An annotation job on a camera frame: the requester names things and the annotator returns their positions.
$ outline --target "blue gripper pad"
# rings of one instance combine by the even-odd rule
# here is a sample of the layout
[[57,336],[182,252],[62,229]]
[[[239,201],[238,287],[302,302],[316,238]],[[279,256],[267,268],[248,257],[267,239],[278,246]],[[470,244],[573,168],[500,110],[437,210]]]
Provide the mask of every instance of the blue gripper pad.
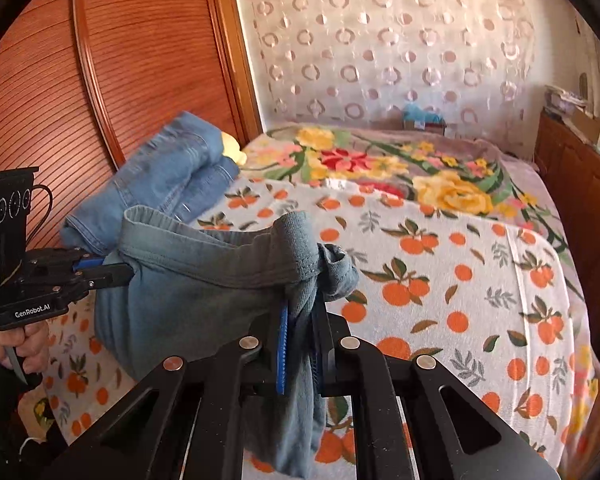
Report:
[[284,306],[280,311],[280,335],[278,336],[278,373],[276,375],[276,391],[285,394],[286,384],[286,332],[288,330],[289,307]]

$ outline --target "black cable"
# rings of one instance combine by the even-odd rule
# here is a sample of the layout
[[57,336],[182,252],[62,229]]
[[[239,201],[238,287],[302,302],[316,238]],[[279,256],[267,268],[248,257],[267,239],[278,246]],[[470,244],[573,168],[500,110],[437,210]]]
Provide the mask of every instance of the black cable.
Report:
[[46,210],[45,215],[42,217],[42,220],[38,223],[38,225],[36,225],[33,229],[33,231],[31,232],[31,234],[27,237],[27,242],[26,245],[28,246],[29,243],[31,242],[31,240],[33,240],[33,237],[38,234],[38,231],[40,231],[40,228],[44,225],[44,223],[46,222],[46,219],[49,218],[49,215],[51,214],[51,208],[54,206],[54,194],[51,193],[51,190],[45,186],[44,184],[36,184],[35,186],[33,186],[31,188],[31,201],[33,200],[33,191],[35,189],[44,189],[48,195],[49,195],[49,206]]

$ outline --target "human hand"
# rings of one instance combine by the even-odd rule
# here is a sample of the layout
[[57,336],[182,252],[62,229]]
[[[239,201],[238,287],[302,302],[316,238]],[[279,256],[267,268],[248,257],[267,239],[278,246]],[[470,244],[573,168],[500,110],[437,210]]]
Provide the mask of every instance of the human hand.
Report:
[[12,346],[16,355],[25,358],[22,364],[24,373],[43,372],[49,361],[48,337],[49,326],[46,321],[0,332],[0,364],[5,368],[13,368],[4,350],[5,346]]

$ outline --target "metal screw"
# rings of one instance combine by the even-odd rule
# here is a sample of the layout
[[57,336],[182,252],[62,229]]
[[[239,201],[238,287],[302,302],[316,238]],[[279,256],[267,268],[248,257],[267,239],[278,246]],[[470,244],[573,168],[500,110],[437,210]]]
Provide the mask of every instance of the metal screw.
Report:
[[259,344],[260,342],[258,341],[258,338],[252,335],[248,335],[240,339],[240,346],[245,350],[252,350]]
[[162,367],[165,370],[167,370],[168,372],[174,372],[176,370],[180,370],[182,368],[183,364],[184,364],[184,362],[182,361],[181,357],[173,356],[173,357],[167,357],[162,362]]
[[360,339],[353,336],[343,337],[340,340],[340,345],[347,350],[355,350],[356,348],[360,348]]
[[436,367],[436,360],[430,355],[421,355],[416,359],[417,365],[423,370],[433,370]]

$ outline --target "bed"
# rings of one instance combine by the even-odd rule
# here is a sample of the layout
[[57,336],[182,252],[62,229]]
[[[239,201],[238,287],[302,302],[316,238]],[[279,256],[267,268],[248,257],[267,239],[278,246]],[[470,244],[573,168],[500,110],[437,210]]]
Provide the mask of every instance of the bed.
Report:
[[[436,355],[552,466],[580,474],[600,444],[600,366],[559,217],[527,163],[486,142],[315,125],[246,152],[198,228],[259,230],[306,210],[362,272],[330,311],[387,354]],[[69,443],[133,385],[93,334],[93,302],[50,326],[44,385]],[[317,478],[353,478],[349,403],[328,408]],[[277,475],[245,453],[243,476],[263,474]]]

